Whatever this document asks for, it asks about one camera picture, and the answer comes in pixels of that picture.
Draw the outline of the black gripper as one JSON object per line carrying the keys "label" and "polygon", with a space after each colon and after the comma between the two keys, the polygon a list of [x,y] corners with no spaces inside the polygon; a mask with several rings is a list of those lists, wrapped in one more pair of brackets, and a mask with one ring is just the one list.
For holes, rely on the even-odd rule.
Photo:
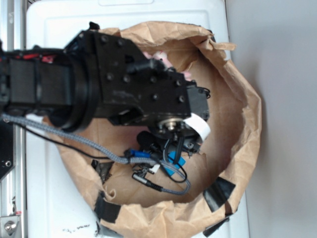
{"label": "black gripper", "polygon": [[[151,183],[150,180],[146,179],[146,174],[155,174],[161,169],[164,174],[175,183],[188,183],[187,173],[183,166],[180,170],[176,169],[174,164],[171,164],[167,159],[169,152],[175,151],[176,155],[174,163],[177,164],[179,158],[182,157],[181,153],[186,152],[189,156],[197,153],[199,150],[199,144],[194,143],[196,136],[178,136],[175,135],[172,139],[161,139],[155,137],[148,131],[142,131],[137,135],[137,142],[140,145],[140,150],[129,149],[126,154],[132,157],[145,157],[155,161],[153,163],[138,163],[133,167],[132,178],[140,183]],[[165,169],[171,169],[175,172],[174,175],[169,176]]]}

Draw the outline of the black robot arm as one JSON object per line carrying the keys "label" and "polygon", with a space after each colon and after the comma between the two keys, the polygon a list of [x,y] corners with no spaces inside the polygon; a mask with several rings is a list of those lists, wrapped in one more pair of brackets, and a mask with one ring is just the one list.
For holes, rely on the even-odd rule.
{"label": "black robot arm", "polygon": [[[210,133],[210,91],[163,59],[148,58],[131,41],[81,31],[63,49],[1,51],[0,116],[79,141],[121,164],[181,167],[181,153],[198,153]],[[76,135],[94,118],[146,126],[141,152],[120,157]]]}

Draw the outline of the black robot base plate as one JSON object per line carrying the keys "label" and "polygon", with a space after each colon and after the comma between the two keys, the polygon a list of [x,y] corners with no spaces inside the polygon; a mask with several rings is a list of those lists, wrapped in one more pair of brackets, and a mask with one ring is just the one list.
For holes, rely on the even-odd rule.
{"label": "black robot base plate", "polygon": [[13,126],[0,121],[0,180],[2,181],[14,168]]}

